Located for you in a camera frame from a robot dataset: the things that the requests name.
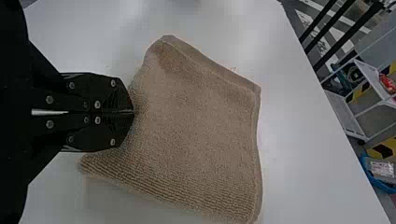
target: folded towel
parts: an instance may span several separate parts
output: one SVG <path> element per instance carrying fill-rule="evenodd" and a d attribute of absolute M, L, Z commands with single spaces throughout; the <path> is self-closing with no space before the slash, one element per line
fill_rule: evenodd
<path fill-rule="evenodd" d="M 260 87 L 166 35 L 128 89 L 135 118 L 125 141 L 84 155 L 80 171 L 201 215 L 254 222 L 262 205 Z"/>

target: shelf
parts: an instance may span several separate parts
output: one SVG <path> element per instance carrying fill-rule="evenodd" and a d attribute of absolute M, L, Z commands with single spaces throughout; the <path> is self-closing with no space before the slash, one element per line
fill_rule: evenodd
<path fill-rule="evenodd" d="M 381 83 L 379 82 L 379 72 L 378 70 L 376 70 L 376 68 L 356 59 L 354 60 L 354 63 L 361 71 L 361 73 L 366 77 L 367 81 L 373 87 L 373 89 L 381 98 L 381 100 L 386 100 L 387 98 L 390 97 L 390 94 L 382 87 Z M 384 105 L 388 105 L 390 107 L 396 108 L 396 102 L 392 98 L 384 102 Z"/>
<path fill-rule="evenodd" d="M 329 99 L 330 104 L 332 105 L 332 110 L 335 112 L 335 115 L 340 121 L 345 133 L 347 135 L 357 137 L 364 141 L 368 140 L 363 130 L 361 129 L 361 126 L 350 111 L 344 97 L 330 91 L 324 92 L 326 93 L 326 96 Z"/>

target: screw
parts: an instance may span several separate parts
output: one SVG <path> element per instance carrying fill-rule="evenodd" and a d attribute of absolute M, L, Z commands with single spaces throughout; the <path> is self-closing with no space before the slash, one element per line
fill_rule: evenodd
<path fill-rule="evenodd" d="M 53 103 L 53 97 L 52 97 L 52 96 L 47 96 L 46 102 L 47 102 L 47 104 L 52 105 L 52 103 Z"/>
<path fill-rule="evenodd" d="M 95 118 L 95 124 L 100 124 L 100 122 L 101 122 L 100 117 L 96 117 L 96 118 Z"/>
<path fill-rule="evenodd" d="M 95 101 L 94 106 L 95 106 L 96 109 L 99 109 L 100 108 L 100 102 L 99 101 Z"/>
<path fill-rule="evenodd" d="M 76 87 L 76 85 L 74 84 L 74 82 L 69 82 L 69 89 L 73 90 Z"/>
<path fill-rule="evenodd" d="M 69 136 L 69 137 L 67 138 L 67 142 L 68 142 L 68 143 L 74 142 L 74 137 L 73 137 L 73 136 Z"/>
<path fill-rule="evenodd" d="M 47 120 L 46 126 L 48 129 L 53 128 L 53 121 L 52 120 Z"/>

